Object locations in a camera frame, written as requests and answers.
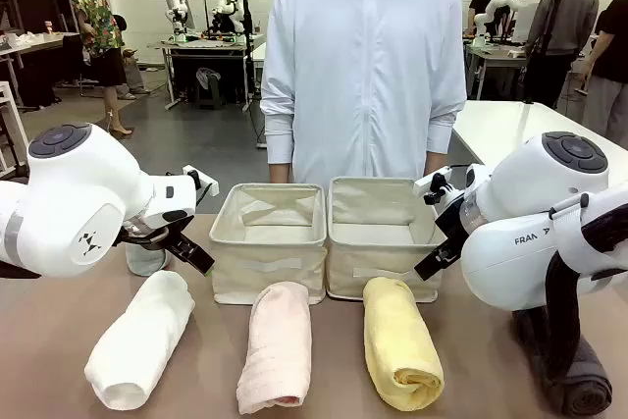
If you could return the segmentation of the person's left hand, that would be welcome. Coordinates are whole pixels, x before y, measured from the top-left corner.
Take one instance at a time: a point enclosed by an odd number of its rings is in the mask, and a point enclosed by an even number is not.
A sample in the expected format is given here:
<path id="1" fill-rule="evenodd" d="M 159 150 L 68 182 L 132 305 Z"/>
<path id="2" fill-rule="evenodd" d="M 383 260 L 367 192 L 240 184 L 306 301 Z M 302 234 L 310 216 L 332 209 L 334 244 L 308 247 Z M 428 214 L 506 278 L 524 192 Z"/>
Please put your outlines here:
<path id="1" fill-rule="evenodd" d="M 430 152 L 426 153 L 424 175 L 428 176 L 439 169 L 445 167 L 448 162 L 446 153 Z"/>

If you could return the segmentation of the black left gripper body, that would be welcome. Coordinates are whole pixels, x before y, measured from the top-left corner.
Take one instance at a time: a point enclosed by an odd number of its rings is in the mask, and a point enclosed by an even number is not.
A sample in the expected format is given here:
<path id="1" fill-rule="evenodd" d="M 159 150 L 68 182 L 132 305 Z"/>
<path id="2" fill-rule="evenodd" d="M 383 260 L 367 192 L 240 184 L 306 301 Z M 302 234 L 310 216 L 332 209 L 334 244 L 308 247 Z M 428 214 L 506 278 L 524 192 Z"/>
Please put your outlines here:
<path id="1" fill-rule="evenodd" d="M 168 223 L 160 229 L 148 229 L 147 234 L 121 228 L 117 235 L 117 243 L 140 245 L 147 250 L 179 249 L 181 245 L 185 245 L 186 238 L 183 235 L 183 230 L 190 222 L 191 218 L 185 217 Z"/>

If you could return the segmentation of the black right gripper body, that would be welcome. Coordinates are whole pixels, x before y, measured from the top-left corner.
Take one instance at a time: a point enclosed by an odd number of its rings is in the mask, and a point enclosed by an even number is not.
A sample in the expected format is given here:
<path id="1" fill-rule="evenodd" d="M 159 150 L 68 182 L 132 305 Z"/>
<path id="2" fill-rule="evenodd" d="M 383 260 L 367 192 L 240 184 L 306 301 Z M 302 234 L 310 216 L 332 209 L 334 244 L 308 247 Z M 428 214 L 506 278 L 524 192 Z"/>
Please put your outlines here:
<path id="1" fill-rule="evenodd" d="M 434 207 L 437 212 L 436 225 L 445 236 L 438 250 L 461 250 L 469 237 L 466 224 L 463 194 L 437 194 Z"/>

